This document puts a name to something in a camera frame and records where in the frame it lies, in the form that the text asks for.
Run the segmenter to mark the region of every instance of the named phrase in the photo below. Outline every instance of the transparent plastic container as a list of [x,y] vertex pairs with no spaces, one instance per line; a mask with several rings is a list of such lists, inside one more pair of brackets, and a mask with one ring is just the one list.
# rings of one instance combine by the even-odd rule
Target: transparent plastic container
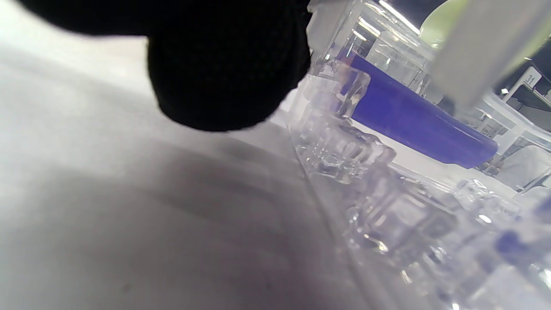
[[313,25],[329,8],[341,18],[312,45],[288,129],[374,308],[551,308],[551,246],[536,246],[551,238],[551,136],[493,94],[443,111],[423,98],[433,52],[414,32],[362,1],[312,6]]

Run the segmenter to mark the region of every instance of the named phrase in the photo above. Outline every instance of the white cloth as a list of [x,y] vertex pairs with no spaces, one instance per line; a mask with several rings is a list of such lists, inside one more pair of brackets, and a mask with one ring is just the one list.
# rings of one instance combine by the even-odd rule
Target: white cloth
[[540,177],[551,167],[551,154],[538,146],[527,146],[504,160],[496,179],[518,189]]

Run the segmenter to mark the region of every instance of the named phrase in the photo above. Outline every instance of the black glove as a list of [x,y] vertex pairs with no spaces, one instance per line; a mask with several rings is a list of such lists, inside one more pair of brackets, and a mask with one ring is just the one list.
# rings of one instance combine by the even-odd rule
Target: black glove
[[145,35],[161,111],[200,130],[268,118],[310,67],[307,0],[18,0],[66,30]]

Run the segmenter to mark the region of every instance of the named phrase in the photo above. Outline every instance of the white label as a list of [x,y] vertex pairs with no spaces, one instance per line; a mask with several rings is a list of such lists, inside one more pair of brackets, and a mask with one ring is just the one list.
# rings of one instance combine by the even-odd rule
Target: white label
[[526,69],[526,72],[522,75],[519,81],[532,88],[541,78],[542,75],[534,67],[528,67],[528,69]]

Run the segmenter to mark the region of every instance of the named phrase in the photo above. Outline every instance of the green object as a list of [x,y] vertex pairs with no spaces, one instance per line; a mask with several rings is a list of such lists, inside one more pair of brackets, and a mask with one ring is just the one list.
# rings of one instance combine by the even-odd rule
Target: green object
[[[441,4],[430,13],[423,25],[421,25],[419,37],[432,48],[442,48],[448,34],[457,22],[457,19],[465,10],[468,1],[469,0],[448,0]],[[514,68],[522,64],[525,57],[534,55],[543,46],[549,34],[551,34],[551,16],[549,16],[540,30],[534,34],[532,40],[522,49],[519,55],[514,58],[507,70],[505,70],[505,73],[511,72]]]

